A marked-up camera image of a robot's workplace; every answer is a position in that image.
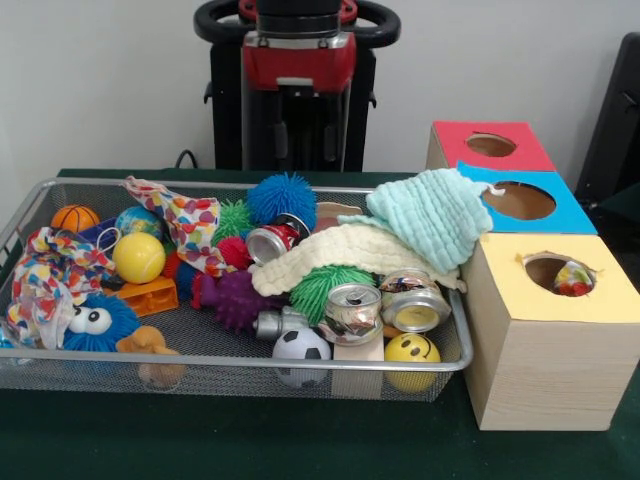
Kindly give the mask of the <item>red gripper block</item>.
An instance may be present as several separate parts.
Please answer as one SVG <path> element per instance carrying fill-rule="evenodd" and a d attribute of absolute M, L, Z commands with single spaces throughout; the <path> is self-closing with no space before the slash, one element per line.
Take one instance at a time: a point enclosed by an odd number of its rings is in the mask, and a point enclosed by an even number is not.
<path fill-rule="evenodd" d="M 243 47 L 243 62 L 249 84 L 262 91 L 276 91 L 278 80 L 310 80 L 319 93 L 340 93 L 351 80 L 356 62 L 354 45 L 343 48 L 278 49 Z M 323 98 L 323 159 L 337 160 L 338 110 L 336 95 Z M 288 127 L 283 114 L 283 94 L 277 92 L 273 106 L 274 156 L 286 161 L 289 150 Z"/>

